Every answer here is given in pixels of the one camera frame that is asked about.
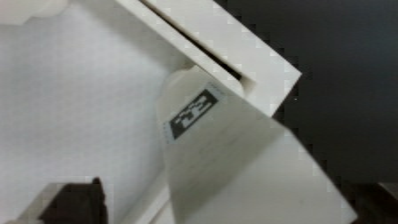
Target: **black label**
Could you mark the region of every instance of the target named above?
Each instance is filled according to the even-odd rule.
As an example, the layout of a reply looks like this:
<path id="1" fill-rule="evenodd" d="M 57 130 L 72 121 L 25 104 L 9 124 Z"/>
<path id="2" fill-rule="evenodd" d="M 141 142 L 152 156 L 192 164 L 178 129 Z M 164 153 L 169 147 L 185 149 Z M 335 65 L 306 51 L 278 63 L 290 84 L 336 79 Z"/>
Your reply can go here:
<path id="1" fill-rule="evenodd" d="M 171 132 L 175 140 L 184 135 L 191 126 L 196 124 L 200 118 L 207 114 L 210 108 L 217 104 L 219 100 L 210 93 L 208 89 L 201 92 L 200 96 L 192 100 L 189 106 L 184 108 L 180 114 L 171 120 Z"/>

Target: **white panel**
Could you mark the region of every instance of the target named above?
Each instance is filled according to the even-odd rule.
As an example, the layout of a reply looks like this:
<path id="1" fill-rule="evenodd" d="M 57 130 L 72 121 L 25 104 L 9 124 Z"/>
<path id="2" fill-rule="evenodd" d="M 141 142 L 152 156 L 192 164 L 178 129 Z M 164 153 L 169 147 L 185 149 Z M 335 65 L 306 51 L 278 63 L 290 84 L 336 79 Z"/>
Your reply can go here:
<path id="1" fill-rule="evenodd" d="M 272 116 L 301 77 L 296 67 L 214 0 L 144 1 L 244 75 L 248 100 Z"/>
<path id="2" fill-rule="evenodd" d="M 0 223 L 102 177 L 120 223 L 162 170 L 155 100 L 187 57 L 109 0 L 0 26 Z"/>

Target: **dark background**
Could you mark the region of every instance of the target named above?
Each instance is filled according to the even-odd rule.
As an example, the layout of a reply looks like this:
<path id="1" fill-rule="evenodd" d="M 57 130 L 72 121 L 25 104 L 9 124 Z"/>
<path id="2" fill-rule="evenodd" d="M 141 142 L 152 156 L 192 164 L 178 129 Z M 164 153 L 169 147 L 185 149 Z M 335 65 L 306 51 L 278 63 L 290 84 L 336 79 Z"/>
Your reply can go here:
<path id="1" fill-rule="evenodd" d="M 276 118 L 331 177 L 398 182 L 398 1 L 217 2 L 304 73 Z"/>

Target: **sticker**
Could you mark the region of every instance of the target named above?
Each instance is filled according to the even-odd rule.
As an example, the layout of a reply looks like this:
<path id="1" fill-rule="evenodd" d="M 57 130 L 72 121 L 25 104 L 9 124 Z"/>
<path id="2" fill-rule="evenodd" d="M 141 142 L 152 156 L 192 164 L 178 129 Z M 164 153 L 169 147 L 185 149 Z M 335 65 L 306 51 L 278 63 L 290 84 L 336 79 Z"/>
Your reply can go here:
<path id="1" fill-rule="evenodd" d="M 171 121 L 164 124 L 166 138 L 169 143 L 178 140 L 180 136 L 189 131 L 192 125 L 201 120 L 201 117 L 217 105 L 223 97 L 223 91 L 219 90 L 217 86 L 208 83 L 198 97 L 191 101 Z"/>

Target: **black object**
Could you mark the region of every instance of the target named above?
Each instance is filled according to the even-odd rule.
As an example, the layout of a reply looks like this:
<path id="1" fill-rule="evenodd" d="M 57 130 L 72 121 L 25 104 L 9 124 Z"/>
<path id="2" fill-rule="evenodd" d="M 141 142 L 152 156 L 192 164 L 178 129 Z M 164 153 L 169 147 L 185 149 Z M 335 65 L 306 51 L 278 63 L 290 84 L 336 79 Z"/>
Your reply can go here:
<path id="1" fill-rule="evenodd" d="M 278 119 L 329 175 L 398 182 L 398 1 L 216 1 L 304 73 Z"/>
<path id="2" fill-rule="evenodd" d="M 383 186 L 345 183 L 342 190 L 359 215 L 354 224 L 397 224 L 398 201 Z"/>
<path id="3" fill-rule="evenodd" d="M 45 224 L 107 224 L 109 214 L 102 181 L 68 184 L 56 196 L 40 219 Z"/>

